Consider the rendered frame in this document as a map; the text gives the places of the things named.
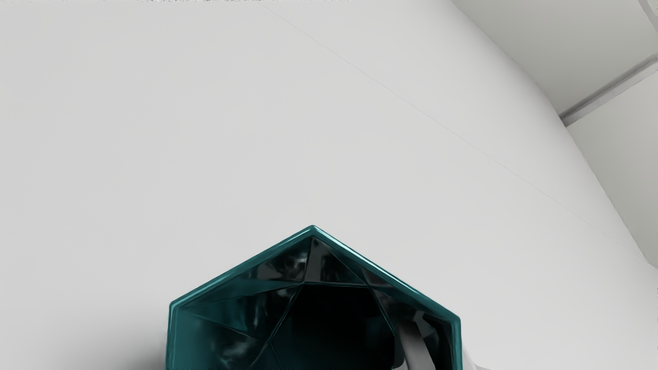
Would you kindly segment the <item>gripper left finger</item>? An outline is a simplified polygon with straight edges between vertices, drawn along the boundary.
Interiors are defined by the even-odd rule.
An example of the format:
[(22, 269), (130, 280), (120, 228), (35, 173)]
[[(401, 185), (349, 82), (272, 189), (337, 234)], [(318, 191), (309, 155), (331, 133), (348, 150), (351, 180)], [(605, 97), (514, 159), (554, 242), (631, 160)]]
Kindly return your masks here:
[(396, 325), (396, 370), (436, 370), (416, 322)]

